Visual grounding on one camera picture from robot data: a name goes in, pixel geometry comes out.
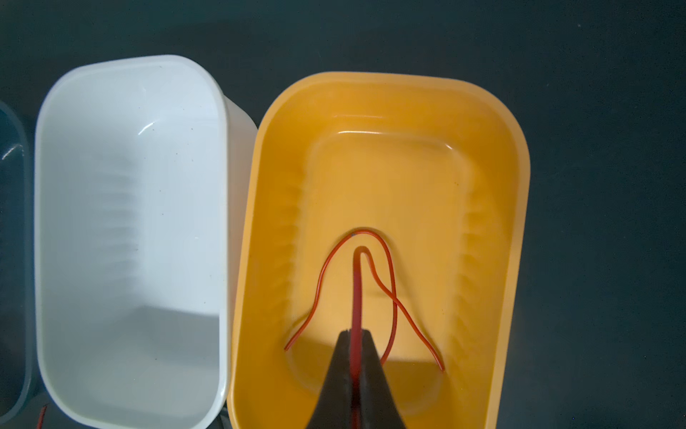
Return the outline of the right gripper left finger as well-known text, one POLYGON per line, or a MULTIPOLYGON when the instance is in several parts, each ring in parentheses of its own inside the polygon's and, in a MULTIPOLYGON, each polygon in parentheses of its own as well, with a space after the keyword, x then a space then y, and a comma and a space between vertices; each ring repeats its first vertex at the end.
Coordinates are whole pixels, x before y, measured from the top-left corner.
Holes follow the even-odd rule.
POLYGON ((306 429, 350 429, 353 382, 349 371, 350 333, 339 334, 314 412, 306 429))

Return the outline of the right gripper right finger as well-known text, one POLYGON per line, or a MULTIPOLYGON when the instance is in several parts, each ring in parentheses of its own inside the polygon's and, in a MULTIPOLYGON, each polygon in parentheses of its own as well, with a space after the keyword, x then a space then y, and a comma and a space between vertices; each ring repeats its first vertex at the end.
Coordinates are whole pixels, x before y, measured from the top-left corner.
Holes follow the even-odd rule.
POLYGON ((406 429, 382 369, 373 337, 363 330, 359 375, 359 421, 364 429, 406 429))

